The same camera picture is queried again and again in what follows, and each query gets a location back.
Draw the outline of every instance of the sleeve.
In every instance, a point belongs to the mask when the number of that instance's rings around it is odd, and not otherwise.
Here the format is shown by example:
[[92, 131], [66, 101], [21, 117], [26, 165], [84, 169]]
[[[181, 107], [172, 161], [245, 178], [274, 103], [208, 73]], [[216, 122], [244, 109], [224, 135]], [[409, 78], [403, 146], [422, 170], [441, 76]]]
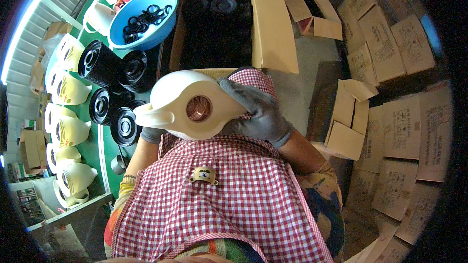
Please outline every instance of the sleeve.
[[131, 175], [125, 175], [122, 182], [120, 183], [120, 190], [118, 192], [118, 198], [114, 203], [114, 210], [110, 213], [110, 218], [107, 221], [106, 229], [104, 230], [104, 249], [106, 251], [107, 258], [110, 259], [110, 246], [112, 244], [112, 235], [114, 233], [114, 226], [117, 222], [117, 218], [125, 205], [130, 193], [132, 193], [133, 187], [135, 186], [136, 177]]
[[325, 161], [317, 172], [296, 178], [334, 261], [340, 262], [344, 222], [341, 216], [341, 190], [335, 170]]

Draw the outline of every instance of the red checkered apron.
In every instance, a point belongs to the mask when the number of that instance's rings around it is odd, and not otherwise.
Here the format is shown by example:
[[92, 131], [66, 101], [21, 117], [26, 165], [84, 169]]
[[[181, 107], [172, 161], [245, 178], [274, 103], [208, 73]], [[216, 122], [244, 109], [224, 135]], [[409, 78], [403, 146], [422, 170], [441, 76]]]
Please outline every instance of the red checkered apron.
[[[229, 79], [275, 95], [269, 76], [244, 69]], [[241, 135], [187, 141], [165, 134], [160, 159], [137, 175], [116, 222], [114, 257], [174, 258], [196, 242], [249, 243], [265, 262], [332, 262], [288, 163], [270, 143]], [[219, 185], [189, 182], [196, 167]]]

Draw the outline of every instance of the fluorescent light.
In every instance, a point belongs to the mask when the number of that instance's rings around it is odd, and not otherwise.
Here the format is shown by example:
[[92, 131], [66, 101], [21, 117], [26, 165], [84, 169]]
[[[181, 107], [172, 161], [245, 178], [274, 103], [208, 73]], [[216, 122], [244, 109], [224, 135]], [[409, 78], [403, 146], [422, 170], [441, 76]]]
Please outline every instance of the fluorescent light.
[[26, 9], [23, 17], [21, 18], [20, 23], [16, 27], [15, 34], [11, 39], [10, 46], [8, 47], [7, 55], [5, 57], [5, 62], [3, 62], [3, 71], [1, 73], [1, 81], [4, 85], [7, 84], [7, 74], [10, 68], [11, 60], [13, 59], [13, 53], [15, 52], [16, 45], [18, 45], [18, 41], [20, 40], [21, 34], [23, 33], [26, 24], [28, 23], [29, 19], [31, 18], [32, 14], [38, 7], [41, 0], [33, 0], [31, 4]]

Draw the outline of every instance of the green workbench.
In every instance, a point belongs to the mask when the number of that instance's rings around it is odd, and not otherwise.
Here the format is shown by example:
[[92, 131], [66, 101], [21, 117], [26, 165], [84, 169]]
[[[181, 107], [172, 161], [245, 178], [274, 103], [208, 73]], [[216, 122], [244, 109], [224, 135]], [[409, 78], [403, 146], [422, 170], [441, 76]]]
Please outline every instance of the green workbench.
[[[88, 0], [85, 3], [85, 6], [81, 10], [81, 13], [77, 17], [77, 21], [82, 23], [83, 17], [86, 10], [89, 8], [93, 0]], [[108, 5], [105, 0], [99, 0], [99, 3]], [[80, 31], [73, 27], [70, 34], [75, 38], [79, 37]], [[100, 33], [88, 33], [86, 30], [83, 30], [79, 41], [86, 47], [94, 40], [100, 40], [102, 43], [108, 46], [107, 37], [102, 36]], [[114, 53], [123, 58], [130, 50], [114, 50]], [[89, 116], [89, 101], [92, 94], [99, 89], [99, 86], [92, 84], [84, 79], [81, 79], [78, 76], [78, 73], [70, 72], [76, 79], [81, 80], [86, 85], [91, 85], [93, 89], [91, 90], [88, 99], [85, 103], [67, 106], [67, 108], [73, 110], [78, 118], [84, 122], [91, 121]], [[136, 99], [143, 100], [145, 102], [149, 101], [149, 95], [151, 91], [148, 91], [144, 94], [135, 94]], [[95, 168], [98, 172], [98, 176], [94, 179], [94, 182], [88, 187], [90, 198], [108, 192], [112, 192], [115, 198], [118, 197], [119, 184], [122, 181], [123, 175], [116, 175], [112, 168], [110, 167], [110, 162], [115, 156], [119, 154], [119, 149], [117, 143], [114, 142], [110, 134], [110, 127], [101, 126], [95, 123], [92, 123], [91, 129], [89, 131], [88, 139], [76, 145], [76, 148], [81, 153], [83, 158], [83, 163], [88, 164], [89, 166]], [[122, 148], [123, 154], [128, 156], [129, 159], [132, 157], [135, 152], [136, 143], [132, 146]]]

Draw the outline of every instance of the gray work glove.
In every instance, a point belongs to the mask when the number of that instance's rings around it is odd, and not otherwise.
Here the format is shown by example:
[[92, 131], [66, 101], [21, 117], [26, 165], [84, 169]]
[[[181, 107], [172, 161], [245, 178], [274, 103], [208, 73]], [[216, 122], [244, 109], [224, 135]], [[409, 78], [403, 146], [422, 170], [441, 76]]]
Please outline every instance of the gray work glove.
[[161, 141], [161, 135], [167, 133], [164, 129], [143, 127], [140, 133], [140, 137], [149, 143], [159, 144]]
[[270, 94], [229, 79], [220, 79], [218, 82], [223, 91], [253, 115], [249, 120], [229, 121], [221, 133], [242, 133], [251, 138], [268, 140], [276, 148], [282, 147], [289, 140], [294, 127], [284, 119]]

